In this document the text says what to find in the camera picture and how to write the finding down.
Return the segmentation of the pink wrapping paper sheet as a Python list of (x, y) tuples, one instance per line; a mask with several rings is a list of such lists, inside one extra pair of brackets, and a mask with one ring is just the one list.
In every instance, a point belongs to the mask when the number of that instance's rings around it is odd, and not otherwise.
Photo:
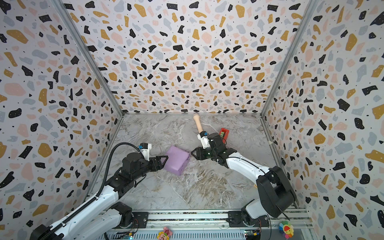
[(164, 166), (164, 170), (180, 176), (189, 163), (190, 153), (176, 146), (171, 146), (166, 155), (168, 156), (168, 159)]

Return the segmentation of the red tape dispenser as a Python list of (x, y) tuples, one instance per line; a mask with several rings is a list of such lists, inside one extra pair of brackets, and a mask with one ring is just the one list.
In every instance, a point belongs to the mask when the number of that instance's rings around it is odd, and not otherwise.
[(221, 130), (220, 130), (220, 136), (221, 136), (223, 142), (226, 142), (226, 141), (227, 141), (228, 136), (229, 136), (229, 133), (230, 133), (229, 130), (227, 130), (227, 129), (225, 129), (225, 128), (221, 128)]

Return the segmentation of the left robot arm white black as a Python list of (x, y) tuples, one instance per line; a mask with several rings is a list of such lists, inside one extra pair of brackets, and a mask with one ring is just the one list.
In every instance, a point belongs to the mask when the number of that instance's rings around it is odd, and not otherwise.
[(40, 225), (31, 234), (32, 240), (74, 240), (83, 234), (104, 234), (114, 227), (137, 227), (132, 208), (119, 200), (135, 188), (150, 172), (162, 170), (168, 156), (145, 159), (141, 153), (130, 153), (99, 191), (72, 213), (50, 226)]

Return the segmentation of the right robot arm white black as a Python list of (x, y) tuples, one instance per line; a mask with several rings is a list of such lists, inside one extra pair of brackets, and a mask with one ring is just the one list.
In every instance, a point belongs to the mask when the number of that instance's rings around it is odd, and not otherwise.
[(247, 159), (235, 149), (227, 148), (218, 133), (209, 135), (202, 131), (198, 139), (202, 146), (192, 151), (196, 160), (210, 159), (256, 184), (259, 198), (242, 208), (241, 217), (244, 222), (267, 215), (277, 218), (297, 201), (296, 193), (280, 167), (269, 168)]

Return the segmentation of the beige toy microphone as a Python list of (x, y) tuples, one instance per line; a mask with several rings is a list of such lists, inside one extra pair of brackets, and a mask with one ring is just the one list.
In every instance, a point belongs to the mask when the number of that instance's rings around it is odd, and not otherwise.
[(193, 119), (194, 119), (194, 121), (196, 123), (197, 129), (198, 129), (198, 133), (200, 134), (201, 132), (204, 131), (203, 127), (202, 127), (202, 124), (201, 124), (200, 116), (198, 114), (194, 114)]

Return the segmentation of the pink yellow flower toy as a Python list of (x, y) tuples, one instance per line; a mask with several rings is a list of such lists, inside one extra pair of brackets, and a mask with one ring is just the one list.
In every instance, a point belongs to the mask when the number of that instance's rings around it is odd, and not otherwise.
[(157, 239), (158, 240), (170, 240), (172, 235), (173, 235), (173, 232), (169, 228), (164, 227), (163, 230), (158, 233)]

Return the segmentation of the rainbow flower toy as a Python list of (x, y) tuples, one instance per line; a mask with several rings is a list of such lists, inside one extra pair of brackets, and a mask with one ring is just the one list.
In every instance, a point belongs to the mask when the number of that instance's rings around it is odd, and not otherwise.
[(285, 239), (290, 239), (294, 236), (294, 227), (289, 221), (280, 222), (279, 231)]

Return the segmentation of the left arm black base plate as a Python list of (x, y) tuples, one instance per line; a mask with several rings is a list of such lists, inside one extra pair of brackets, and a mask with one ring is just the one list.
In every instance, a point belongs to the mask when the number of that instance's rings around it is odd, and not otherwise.
[(118, 230), (145, 229), (149, 220), (149, 212), (132, 212), (124, 214), (120, 221), (112, 227)]

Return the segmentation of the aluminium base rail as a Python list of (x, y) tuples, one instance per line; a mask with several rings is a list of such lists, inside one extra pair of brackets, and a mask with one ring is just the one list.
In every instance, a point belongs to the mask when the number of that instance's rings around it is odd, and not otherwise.
[(289, 221), (294, 227), (294, 240), (317, 239), (311, 221), (304, 209), (289, 208), (277, 218), (269, 218), (269, 227), (231, 228), (226, 222), (229, 211), (239, 210), (144, 210), (149, 212), (145, 229), (118, 230), (110, 229), (104, 234), (80, 234), (74, 240), (155, 240), (164, 227), (169, 228), (172, 240), (284, 240), (279, 231), (282, 221)]

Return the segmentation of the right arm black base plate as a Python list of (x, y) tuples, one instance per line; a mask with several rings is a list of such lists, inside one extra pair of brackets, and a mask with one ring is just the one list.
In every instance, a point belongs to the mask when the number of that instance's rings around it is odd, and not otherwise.
[(269, 218), (267, 215), (253, 219), (246, 211), (229, 211), (226, 222), (231, 228), (263, 228), (269, 227)]

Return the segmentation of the aluminium corner post right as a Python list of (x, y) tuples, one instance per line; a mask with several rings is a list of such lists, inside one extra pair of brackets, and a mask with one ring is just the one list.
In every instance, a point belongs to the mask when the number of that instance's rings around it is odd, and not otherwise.
[(283, 80), (283, 77), (285, 75), (285, 72), (287, 71), (289, 65), (290, 65), (290, 62), (291, 60), (293, 59), (294, 57), (294, 54), (296, 52), (296, 49), (301, 41), (301, 38), (307, 28), (307, 24), (309, 23), (310, 21), (310, 18), (311, 16), (313, 15), (316, 7), (317, 7), (317, 4), (318, 4), (318, 0), (310, 0), (309, 1), (309, 4), (304, 12), (304, 15), (303, 15), (303, 19), (301, 20), (300, 22), (300, 25), (298, 27), (298, 30), (293, 38), (293, 41), (290, 45), (290, 48), (288, 49), (288, 52), (284, 58), (284, 61), (282, 63), (282, 66), (279, 70), (279, 73), (277, 75), (277, 78), (276, 78), (276, 81), (275, 83), (273, 84), (273, 86), (271, 87), (271, 91), (270, 91), (270, 94), (269, 96), (267, 97), (267, 100), (266, 100), (266, 103), (263, 107), (263, 110), (261, 112), (261, 118), (263, 119), (267, 113), (268, 113), (268, 108), (269, 106), (272, 104), (272, 101), (274, 99), (274, 94), (277, 92), (278, 90), (278, 87), (280, 85), (280, 83), (282, 82)]

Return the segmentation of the aluminium corner post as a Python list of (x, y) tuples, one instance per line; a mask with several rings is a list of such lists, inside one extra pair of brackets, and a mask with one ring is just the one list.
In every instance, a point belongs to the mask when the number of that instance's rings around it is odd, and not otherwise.
[(114, 95), (112, 94), (111, 89), (109, 88), (107, 82), (104, 79), (104, 76), (102, 75), (100, 69), (98, 68), (97, 64), (95, 63), (93, 57), (91, 56), (91, 54), (87, 48), (87, 45), (82, 40), (81, 35), (80, 35), (79, 31), (77, 30), (76, 25), (74, 24), (73, 20), (71, 19), (70, 14), (67, 12), (63, 1), (53, 0), (52, 4), (53, 4), (55, 10), (57, 11), (58, 15), (60, 16), (60, 18), (63, 20), (68, 31), (73, 36), (73, 40), (77, 44), (80, 52), (84, 56), (90, 69), (96, 75), (96, 78), (99, 81), (99, 83), (101, 84), (101, 86), (103, 87), (105, 94), (107, 95), (108, 99), (111, 102), (111, 105), (114, 107), (115, 111), (120, 116), (120, 118), (124, 117), (123, 111), (120, 109), (117, 100), (115, 99)]
[(289, 65), (290, 65), (290, 62), (291, 60), (293, 59), (294, 57), (294, 54), (296, 52), (296, 49), (301, 41), (301, 38), (307, 28), (307, 24), (309, 23), (310, 21), (310, 18), (311, 16), (313, 15), (316, 7), (317, 7), (317, 4), (318, 4), (318, 0), (310, 0), (309, 1), (309, 4), (304, 12), (304, 15), (303, 15), (303, 19), (301, 20), (300, 22), (300, 25), (298, 27), (298, 30), (293, 38), (293, 41), (290, 45), (290, 48), (288, 49), (288, 52), (284, 58), (284, 61), (282, 63), (282, 66), (279, 70), (279, 73), (277, 75), (277, 78), (276, 78), (276, 81), (275, 83), (273, 84), (273, 86), (271, 87), (271, 91), (270, 91), (270, 94), (269, 96), (267, 97), (267, 100), (266, 100), (266, 103), (263, 107), (263, 110), (261, 112), (261, 118), (263, 119), (267, 113), (268, 113), (268, 108), (269, 106), (272, 104), (272, 101), (274, 99), (274, 94), (277, 92), (278, 90), (278, 87), (280, 85), (280, 83), (282, 82), (283, 80), (283, 77), (285, 75), (285, 72), (287, 71)]

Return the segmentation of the aluminium corner post left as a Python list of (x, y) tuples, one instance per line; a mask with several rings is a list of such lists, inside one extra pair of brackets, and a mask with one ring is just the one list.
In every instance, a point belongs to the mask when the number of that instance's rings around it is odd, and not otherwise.
[(97, 64), (95, 63), (93, 57), (91, 56), (91, 54), (87, 48), (87, 45), (82, 40), (81, 35), (80, 35), (79, 31), (77, 30), (76, 25), (74, 24), (73, 20), (71, 19), (70, 14), (67, 12), (63, 1), (53, 0), (52, 4), (53, 4), (55, 10), (57, 11), (58, 15), (60, 16), (60, 18), (63, 20), (68, 31), (73, 36), (73, 40), (77, 44), (80, 52), (84, 56), (90, 69), (96, 75), (96, 78), (99, 81), (99, 83), (101, 84), (101, 86), (103, 87), (105, 94), (107, 95), (108, 99), (111, 102), (111, 105), (114, 107), (115, 111), (120, 116), (120, 118), (124, 117), (123, 111), (120, 109), (117, 100), (115, 99), (114, 95), (112, 94), (111, 89), (109, 88), (107, 82), (104, 79), (104, 76), (102, 75), (100, 69), (98, 68)]

